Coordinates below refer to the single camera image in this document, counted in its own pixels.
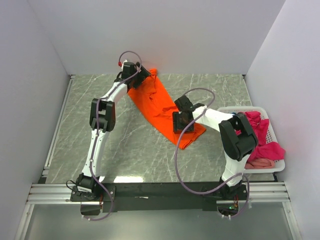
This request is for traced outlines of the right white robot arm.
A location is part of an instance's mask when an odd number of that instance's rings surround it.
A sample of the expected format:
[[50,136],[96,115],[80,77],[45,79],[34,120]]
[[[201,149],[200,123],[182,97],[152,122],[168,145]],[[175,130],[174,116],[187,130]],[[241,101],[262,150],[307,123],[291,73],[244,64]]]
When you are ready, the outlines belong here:
[[[175,102],[178,111],[172,113],[173,132],[179,134],[174,152],[174,166],[177,178],[181,185],[195,195],[209,195],[219,192],[221,197],[230,200],[238,194],[242,185],[245,165],[258,146],[258,138],[249,123],[248,118],[243,113],[224,113],[197,103],[192,104],[185,95]],[[185,133],[195,130],[195,124],[210,127],[220,133],[220,138],[225,155],[225,168],[219,180],[219,185],[212,190],[195,191],[183,183],[178,172],[178,148]]]

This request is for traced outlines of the salmon pink t shirt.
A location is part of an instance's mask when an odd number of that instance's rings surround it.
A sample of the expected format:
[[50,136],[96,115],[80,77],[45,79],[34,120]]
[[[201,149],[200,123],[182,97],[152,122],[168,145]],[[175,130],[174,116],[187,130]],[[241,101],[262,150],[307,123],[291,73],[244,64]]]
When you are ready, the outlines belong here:
[[245,164],[246,170],[273,169],[275,162],[267,158],[257,158]]

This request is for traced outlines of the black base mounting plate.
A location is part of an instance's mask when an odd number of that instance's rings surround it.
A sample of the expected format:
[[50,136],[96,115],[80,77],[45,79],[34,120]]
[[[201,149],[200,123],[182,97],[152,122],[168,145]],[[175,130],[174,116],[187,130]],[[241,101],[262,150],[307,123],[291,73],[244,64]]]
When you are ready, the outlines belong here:
[[98,187],[95,193],[80,190],[74,186],[70,201],[74,203],[102,202],[102,211],[106,213],[113,203],[113,212],[118,211],[157,211],[157,210],[203,210],[216,211],[218,201],[244,201],[247,187],[243,184],[237,189],[228,186],[206,194],[193,194],[179,182],[165,183],[104,183],[111,197]]

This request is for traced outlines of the left aluminium rail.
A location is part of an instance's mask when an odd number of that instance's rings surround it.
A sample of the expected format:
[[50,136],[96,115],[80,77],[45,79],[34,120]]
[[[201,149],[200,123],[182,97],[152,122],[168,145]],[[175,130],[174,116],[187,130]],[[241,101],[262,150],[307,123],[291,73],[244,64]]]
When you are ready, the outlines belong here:
[[99,205],[99,201],[71,201],[76,195],[65,184],[32,184],[27,205]]

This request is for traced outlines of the orange t shirt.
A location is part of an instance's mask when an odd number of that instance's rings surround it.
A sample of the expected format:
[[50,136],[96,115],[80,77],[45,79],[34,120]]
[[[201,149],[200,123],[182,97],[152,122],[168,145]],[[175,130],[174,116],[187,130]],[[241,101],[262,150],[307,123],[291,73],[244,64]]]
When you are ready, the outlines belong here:
[[173,112],[178,108],[157,76],[157,69],[149,70],[148,76],[137,89],[130,89],[128,96],[144,118],[166,139],[176,145],[179,134],[173,130]]

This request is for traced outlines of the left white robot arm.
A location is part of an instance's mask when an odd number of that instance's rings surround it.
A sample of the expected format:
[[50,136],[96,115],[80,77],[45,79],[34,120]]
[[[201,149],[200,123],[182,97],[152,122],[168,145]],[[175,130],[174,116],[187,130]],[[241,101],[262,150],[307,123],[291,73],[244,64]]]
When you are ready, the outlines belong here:
[[91,101],[91,141],[84,167],[75,182],[88,201],[96,200],[102,192],[101,160],[107,139],[116,124],[116,105],[129,90],[137,89],[151,75],[140,62],[125,60],[120,65],[121,71],[108,92]]

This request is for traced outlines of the magenta t shirt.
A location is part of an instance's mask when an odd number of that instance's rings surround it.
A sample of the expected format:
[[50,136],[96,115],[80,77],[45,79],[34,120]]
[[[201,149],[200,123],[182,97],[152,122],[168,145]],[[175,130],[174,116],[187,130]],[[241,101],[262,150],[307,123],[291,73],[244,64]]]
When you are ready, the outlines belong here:
[[244,113],[258,139],[258,145],[248,158],[248,162],[255,159],[282,160],[285,150],[275,141],[267,143],[267,133],[270,125],[268,118],[262,119],[258,111],[246,111]]

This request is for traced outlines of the aluminium rail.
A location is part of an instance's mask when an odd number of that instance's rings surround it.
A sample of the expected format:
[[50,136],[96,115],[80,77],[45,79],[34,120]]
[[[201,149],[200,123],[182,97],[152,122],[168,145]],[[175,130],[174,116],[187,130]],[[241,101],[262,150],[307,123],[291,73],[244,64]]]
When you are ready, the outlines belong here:
[[27,205],[99,205],[99,201],[71,201],[76,195],[65,184],[32,184]]
[[287,187],[280,182],[249,183],[249,201],[252,203],[283,203],[290,202]]

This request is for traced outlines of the right aluminium rail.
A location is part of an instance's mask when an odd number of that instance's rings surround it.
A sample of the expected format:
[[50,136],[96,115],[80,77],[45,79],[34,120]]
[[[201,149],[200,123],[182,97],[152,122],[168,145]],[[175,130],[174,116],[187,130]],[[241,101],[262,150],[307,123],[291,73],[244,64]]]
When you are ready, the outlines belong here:
[[287,187],[280,182],[249,183],[249,201],[252,203],[283,203],[290,202]]

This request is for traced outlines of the white plastic laundry basket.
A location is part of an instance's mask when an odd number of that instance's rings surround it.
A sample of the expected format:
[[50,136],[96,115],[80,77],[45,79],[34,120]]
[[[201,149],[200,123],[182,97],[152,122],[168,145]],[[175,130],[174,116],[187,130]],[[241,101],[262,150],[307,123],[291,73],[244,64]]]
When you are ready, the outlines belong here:
[[235,114],[244,113],[258,139],[258,146],[245,164],[248,174],[281,172],[285,168],[286,151],[280,146],[267,112],[257,106],[227,106],[218,111]]

